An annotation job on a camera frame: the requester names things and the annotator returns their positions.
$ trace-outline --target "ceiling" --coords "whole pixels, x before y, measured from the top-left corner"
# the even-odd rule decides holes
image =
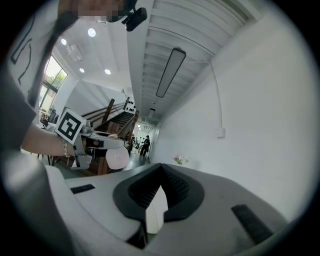
[[[260,19],[252,0],[139,0],[148,19],[128,33],[131,83],[137,110],[145,117],[150,108],[159,119],[191,86],[211,60],[250,19]],[[175,47],[186,58],[163,98],[156,92]]]
[[[60,37],[68,45],[76,44],[82,55],[81,61],[71,60],[61,40],[57,41],[56,48],[81,80],[118,92],[124,89],[127,96],[132,96],[126,28],[121,22],[104,24],[94,19],[80,18]],[[89,28],[96,30],[95,37],[88,35]]]

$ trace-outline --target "recessed light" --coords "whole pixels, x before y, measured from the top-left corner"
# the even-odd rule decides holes
[[[96,36],[96,30],[94,28],[89,28],[88,30],[89,37],[95,37]]]

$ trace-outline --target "linear light fixture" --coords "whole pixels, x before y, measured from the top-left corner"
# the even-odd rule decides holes
[[[150,112],[149,112],[149,115],[148,115],[148,118],[153,118],[154,114],[155,114],[156,110],[154,108],[150,108]]]
[[[165,66],[158,90],[156,94],[158,97],[163,98],[178,72],[182,62],[186,58],[186,52],[180,48],[173,48],[169,60]]]

